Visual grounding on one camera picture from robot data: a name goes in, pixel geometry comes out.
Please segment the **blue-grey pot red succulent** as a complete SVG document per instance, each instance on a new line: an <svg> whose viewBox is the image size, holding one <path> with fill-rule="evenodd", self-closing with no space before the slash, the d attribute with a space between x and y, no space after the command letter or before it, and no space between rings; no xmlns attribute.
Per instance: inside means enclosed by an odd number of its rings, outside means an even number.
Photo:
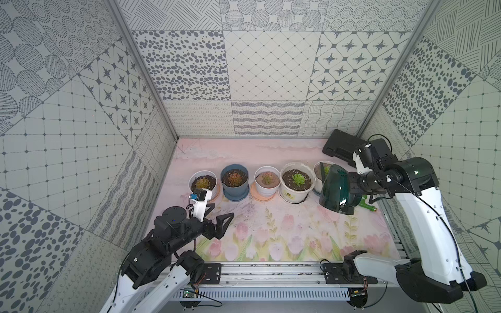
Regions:
<svg viewBox="0 0 501 313"><path fill-rule="evenodd" d="M220 174L220 180L223 194L229 201L240 202L249 194L249 172L241 164L226 166Z"/></svg>

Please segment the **dark green watering can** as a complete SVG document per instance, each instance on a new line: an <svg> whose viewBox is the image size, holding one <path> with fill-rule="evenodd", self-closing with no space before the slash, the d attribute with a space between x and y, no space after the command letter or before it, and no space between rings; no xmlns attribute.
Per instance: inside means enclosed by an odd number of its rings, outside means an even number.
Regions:
<svg viewBox="0 0 501 313"><path fill-rule="evenodd" d="M332 164L329 172L324 176L319 204L335 213L354 215L355 207L360 204L362 194L350 192L348 172L339 165Z"/></svg>

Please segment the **white pot pink succulent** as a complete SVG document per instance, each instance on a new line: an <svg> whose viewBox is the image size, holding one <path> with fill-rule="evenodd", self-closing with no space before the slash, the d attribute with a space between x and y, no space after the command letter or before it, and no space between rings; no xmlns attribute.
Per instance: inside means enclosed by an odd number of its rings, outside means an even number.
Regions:
<svg viewBox="0 0 501 313"><path fill-rule="evenodd" d="M262 166L254 174L250 195L259 202L268 202L275 196L280 184L278 169L272 166Z"/></svg>

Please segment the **small circuit board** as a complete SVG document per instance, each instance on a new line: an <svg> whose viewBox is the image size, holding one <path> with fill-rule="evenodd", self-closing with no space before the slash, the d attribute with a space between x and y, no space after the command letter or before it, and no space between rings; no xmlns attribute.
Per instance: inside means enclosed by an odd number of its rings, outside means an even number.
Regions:
<svg viewBox="0 0 501 313"><path fill-rule="evenodd" d="M368 294L363 288L348 288L347 303L355 309L362 309L367 304Z"/></svg>
<svg viewBox="0 0 501 313"><path fill-rule="evenodd" d="M184 289L180 304L184 308L193 309L200 304L199 296L195 290Z"/></svg>

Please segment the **large white pot green succulent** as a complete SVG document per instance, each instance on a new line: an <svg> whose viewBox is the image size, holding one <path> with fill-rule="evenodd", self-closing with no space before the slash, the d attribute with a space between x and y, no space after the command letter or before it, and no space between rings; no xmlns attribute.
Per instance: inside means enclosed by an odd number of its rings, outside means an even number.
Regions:
<svg viewBox="0 0 501 313"><path fill-rule="evenodd" d="M286 164L280 172L280 196L288 203L304 202L314 189L317 177L313 169L300 162Z"/></svg>

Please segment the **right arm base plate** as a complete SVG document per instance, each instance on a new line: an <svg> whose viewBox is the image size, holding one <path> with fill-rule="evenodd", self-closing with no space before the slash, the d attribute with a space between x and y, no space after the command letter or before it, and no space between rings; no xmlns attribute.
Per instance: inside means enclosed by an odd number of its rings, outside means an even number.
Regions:
<svg viewBox="0 0 501 313"><path fill-rule="evenodd" d="M319 267L324 274L326 284L378 284L378 279L363 276L355 268L344 263L321 262Z"/></svg>

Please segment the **black plastic tool case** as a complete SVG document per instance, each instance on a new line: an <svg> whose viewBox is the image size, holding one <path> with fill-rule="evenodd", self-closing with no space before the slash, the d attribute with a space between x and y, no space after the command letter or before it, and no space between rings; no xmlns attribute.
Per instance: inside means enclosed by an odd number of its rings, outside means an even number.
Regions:
<svg viewBox="0 0 501 313"><path fill-rule="evenodd" d="M336 129L327 139L322 152L329 157L344 160L349 166L355 168L356 162L353 160L353 153L358 150L358 146L366 144L368 144L367 141Z"/></svg>

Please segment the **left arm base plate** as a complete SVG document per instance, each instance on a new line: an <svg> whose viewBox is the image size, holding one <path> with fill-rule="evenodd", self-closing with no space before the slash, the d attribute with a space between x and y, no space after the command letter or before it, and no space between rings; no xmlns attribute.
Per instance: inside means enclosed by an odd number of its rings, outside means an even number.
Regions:
<svg viewBox="0 0 501 313"><path fill-rule="evenodd" d="M219 284L222 267L221 263L205 263L203 265L198 265L190 274L190 283L193 285Z"/></svg>

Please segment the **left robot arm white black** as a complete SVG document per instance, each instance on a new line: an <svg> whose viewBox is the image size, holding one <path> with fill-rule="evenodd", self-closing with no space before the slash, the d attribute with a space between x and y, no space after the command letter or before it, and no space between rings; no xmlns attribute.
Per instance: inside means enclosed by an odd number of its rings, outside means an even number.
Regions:
<svg viewBox="0 0 501 313"><path fill-rule="evenodd" d="M197 219L179 206L166 209L125 257L102 312L160 312L173 296L204 277L202 257L194 250L178 250L200 236L222 239L233 218L227 213L215 221Z"/></svg>

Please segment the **white pot bright green succulent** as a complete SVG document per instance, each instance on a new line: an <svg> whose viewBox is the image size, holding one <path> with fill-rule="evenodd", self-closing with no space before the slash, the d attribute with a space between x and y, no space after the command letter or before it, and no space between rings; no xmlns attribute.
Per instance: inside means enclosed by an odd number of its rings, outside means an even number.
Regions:
<svg viewBox="0 0 501 313"><path fill-rule="evenodd" d="M315 173L315 175L317 177L317 181L315 183L315 187L314 187L313 191L317 195L320 195L320 193L322 192L322 187L323 187L323 182L324 182L324 180L322 178L322 174L320 173L321 164L324 165L324 171L325 171L324 176L325 177L327 177L329 169L333 165L333 163L330 162L330 161L320 161L320 162L318 162L318 163L315 164L315 166L314 166L314 173Z"/></svg>

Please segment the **aluminium mounting rail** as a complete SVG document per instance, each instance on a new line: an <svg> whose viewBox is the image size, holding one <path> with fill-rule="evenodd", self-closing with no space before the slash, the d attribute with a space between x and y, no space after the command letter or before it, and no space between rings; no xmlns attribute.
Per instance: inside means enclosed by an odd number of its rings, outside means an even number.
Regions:
<svg viewBox="0 0 501 313"><path fill-rule="evenodd" d="M299 285L301 279L305 279L308 284L326 284L324 274L320 270L319 264L321 262L329 262L327 260L322 260L317 263L227 263L222 264L222 271L220 277L220 283L215 285L226 284L228 286L233 286L236 284L244 284L244 282L249 282L250 284L278 284L280 286L285 285ZM353 261L342 262L346 266L351 266L355 268L358 273L360 269L355 265ZM177 277L175 270L180 270L180 275L185 275L187 277L187 284L190 283L190 274L195 270L198 265L205 264L202 258L198 255L190 252L186 256L180 256L177 262L168 265L166 268L169 273L166 274L166 278L174 279ZM380 282L391 282L396 283L395 279L390 279L388 275L382 273L377 274L366 274L364 276L371 276L378 279ZM327 284L327 285L340 285L340 286L351 286L356 288L361 288L364 285L358 284Z"/></svg>

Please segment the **left small circuit board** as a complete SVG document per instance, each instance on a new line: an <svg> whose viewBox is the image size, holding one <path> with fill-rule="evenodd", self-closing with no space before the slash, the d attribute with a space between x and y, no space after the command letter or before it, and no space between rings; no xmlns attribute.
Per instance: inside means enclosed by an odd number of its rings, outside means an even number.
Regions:
<svg viewBox="0 0 501 313"><path fill-rule="evenodd" d="M199 296L195 290L184 289L180 304L184 308L193 309L200 304Z"/></svg>

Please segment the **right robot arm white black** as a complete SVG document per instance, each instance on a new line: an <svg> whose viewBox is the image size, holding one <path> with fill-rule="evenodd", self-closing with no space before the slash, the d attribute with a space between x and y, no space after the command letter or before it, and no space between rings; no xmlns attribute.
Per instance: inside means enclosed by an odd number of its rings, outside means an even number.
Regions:
<svg viewBox="0 0 501 313"><path fill-rule="evenodd" d="M442 203L438 179L430 162L413 157L372 158L353 154L356 171L350 172L355 193L387 194L396 198L410 223L420 256L393 260L356 250L344 257L347 277L371 276L397 284L419 303L451 304L487 285L474 271L451 230Z"/></svg>

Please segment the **white pot yellow-brown succulent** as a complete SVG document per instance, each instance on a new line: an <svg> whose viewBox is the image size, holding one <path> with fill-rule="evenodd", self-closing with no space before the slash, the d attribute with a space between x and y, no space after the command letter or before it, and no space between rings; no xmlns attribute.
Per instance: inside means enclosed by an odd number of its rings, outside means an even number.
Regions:
<svg viewBox="0 0 501 313"><path fill-rule="evenodd" d="M192 175L189 180L189 187L192 192L195 189L208 189L212 192L209 202L214 202L220 194L219 181L216 175L209 170L202 170Z"/></svg>

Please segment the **right small circuit board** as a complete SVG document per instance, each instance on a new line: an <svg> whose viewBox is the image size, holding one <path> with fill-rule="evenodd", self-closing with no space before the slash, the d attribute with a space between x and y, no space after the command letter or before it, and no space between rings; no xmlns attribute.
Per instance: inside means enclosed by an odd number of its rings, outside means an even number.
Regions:
<svg viewBox="0 0 501 313"><path fill-rule="evenodd" d="M348 288L347 303L355 309L362 309L367 304L368 294L363 288Z"/></svg>

